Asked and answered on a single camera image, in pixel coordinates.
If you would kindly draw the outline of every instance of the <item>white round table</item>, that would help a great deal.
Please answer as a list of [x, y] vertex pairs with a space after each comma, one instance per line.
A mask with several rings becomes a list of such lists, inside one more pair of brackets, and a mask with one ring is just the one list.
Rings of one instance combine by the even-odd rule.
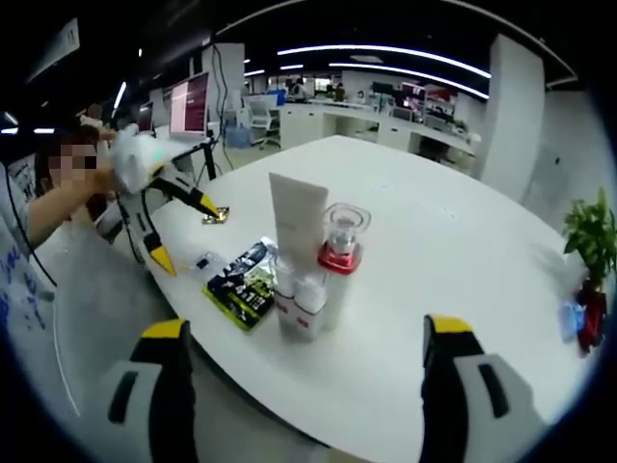
[[232, 260], [261, 236], [276, 239], [268, 173], [327, 186], [329, 204], [372, 213], [362, 265], [336, 331], [313, 343], [282, 336], [273, 313], [238, 329], [188, 275], [148, 261], [178, 316], [249, 395], [333, 448], [378, 462], [416, 461], [423, 439], [420, 385], [423, 317], [468, 322], [531, 386], [555, 422], [575, 398], [589, 363], [560, 338], [557, 310], [564, 240], [482, 183], [402, 151], [331, 137], [257, 161], [205, 187], [231, 208], [204, 226], [178, 202], [154, 214], [173, 257], [216, 251]]

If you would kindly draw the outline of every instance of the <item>green leaves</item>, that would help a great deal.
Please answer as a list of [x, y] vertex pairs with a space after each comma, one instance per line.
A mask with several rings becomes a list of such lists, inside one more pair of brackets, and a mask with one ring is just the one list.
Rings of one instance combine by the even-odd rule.
[[589, 268], [589, 278], [601, 285], [610, 271], [617, 271], [615, 215], [608, 208], [604, 189], [598, 191], [596, 204], [574, 201], [565, 223], [568, 241], [564, 252], [578, 250]]

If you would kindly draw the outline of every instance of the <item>office chair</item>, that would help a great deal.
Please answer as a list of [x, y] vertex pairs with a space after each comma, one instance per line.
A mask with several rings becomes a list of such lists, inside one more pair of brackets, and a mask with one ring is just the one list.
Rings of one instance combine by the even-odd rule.
[[280, 147], [281, 140], [276, 138], [280, 129], [279, 116], [272, 114], [268, 103], [263, 99], [251, 98], [247, 103], [251, 128], [265, 130], [265, 136], [254, 140], [253, 145], [259, 145], [260, 150], [268, 143]]

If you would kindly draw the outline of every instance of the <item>potted plant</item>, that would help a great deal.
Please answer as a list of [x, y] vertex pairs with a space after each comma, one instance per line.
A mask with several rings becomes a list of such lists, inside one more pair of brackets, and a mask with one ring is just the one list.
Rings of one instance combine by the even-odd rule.
[[577, 302], [585, 308], [578, 343], [588, 352], [591, 345], [598, 345], [602, 340], [606, 317], [604, 280], [611, 271], [617, 270], [615, 215], [608, 208], [603, 188], [598, 192], [596, 204], [574, 201], [572, 211], [566, 215], [566, 234], [568, 242], [564, 252], [578, 251], [589, 270], [577, 293]]

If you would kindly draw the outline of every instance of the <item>sleeve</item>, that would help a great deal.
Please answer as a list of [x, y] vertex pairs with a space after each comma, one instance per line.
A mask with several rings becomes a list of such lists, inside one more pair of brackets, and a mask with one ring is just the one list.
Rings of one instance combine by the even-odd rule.
[[9, 177], [9, 184], [7, 185], [7, 174], [4, 166], [0, 163], [0, 219], [4, 221], [9, 232], [13, 236], [15, 243], [19, 246], [20, 251], [24, 256], [30, 255], [28, 245], [19, 229], [17, 224], [17, 217], [13, 213], [13, 207], [11, 205], [11, 198], [9, 197], [9, 186], [11, 187], [11, 193], [13, 195], [13, 202], [19, 223], [25, 232], [28, 231], [28, 205], [23, 196], [23, 193], [15, 186], [13, 179]]

